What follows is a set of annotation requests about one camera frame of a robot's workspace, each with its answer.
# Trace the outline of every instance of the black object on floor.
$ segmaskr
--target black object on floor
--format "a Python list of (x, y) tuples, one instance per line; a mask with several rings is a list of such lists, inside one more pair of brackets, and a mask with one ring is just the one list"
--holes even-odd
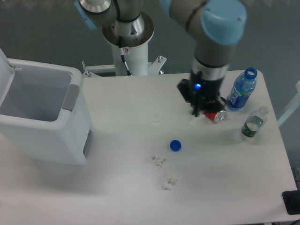
[(282, 197), (288, 214), (300, 214), (300, 191), (284, 191)]

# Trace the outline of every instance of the plastic water bottle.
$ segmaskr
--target plastic water bottle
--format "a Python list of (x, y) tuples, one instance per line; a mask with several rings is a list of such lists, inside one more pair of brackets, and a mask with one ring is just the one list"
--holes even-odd
[(266, 106), (260, 107), (248, 116), (242, 127), (243, 135), (254, 137), (256, 132), (266, 123), (269, 109)]
[(231, 93), (227, 97), (227, 106), (233, 111), (244, 107), (257, 81), (257, 70), (249, 67), (236, 78)]

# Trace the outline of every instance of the clear glass bottle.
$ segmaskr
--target clear glass bottle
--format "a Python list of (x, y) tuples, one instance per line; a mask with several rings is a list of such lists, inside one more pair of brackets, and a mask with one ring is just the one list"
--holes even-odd
[(243, 135), (254, 137), (256, 132), (266, 123), (269, 109), (266, 106), (260, 107), (248, 116), (242, 127)]

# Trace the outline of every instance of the tissue piece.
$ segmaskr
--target tissue piece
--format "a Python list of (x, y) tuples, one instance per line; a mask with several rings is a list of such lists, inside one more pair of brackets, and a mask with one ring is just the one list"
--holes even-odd
[(177, 176), (176, 175), (173, 175), (173, 176), (168, 176), (166, 177), (165, 181), (168, 183), (168, 184), (172, 184), (174, 185), (177, 181)]
[(171, 190), (171, 184), (169, 184), (166, 180), (164, 180), (161, 184), (162, 190)]
[(161, 189), (162, 190), (171, 190), (171, 185), (175, 185), (176, 181), (177, 181), (176, 175), (167, 175), (161, 184)]
[(163, 164), (164, 161), (165, 161), (165, 158), (164, 158), (164, 157), (156, 157), (156, 156), (153, 156), (152, 159), (154, 160), (155, 165), (158, 165), (158, 166), (160, 166), (160, 167), (162, 167), (162, 164)]

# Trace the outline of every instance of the blue led light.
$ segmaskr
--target blue led light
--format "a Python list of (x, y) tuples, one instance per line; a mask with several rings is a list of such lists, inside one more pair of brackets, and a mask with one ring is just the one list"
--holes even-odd
[(199, 89), (201, 88), (201, 84), (196, 83), (196, 84), (194, 85), (194, 88), (195, 88), (196, 90), (199, 90)]

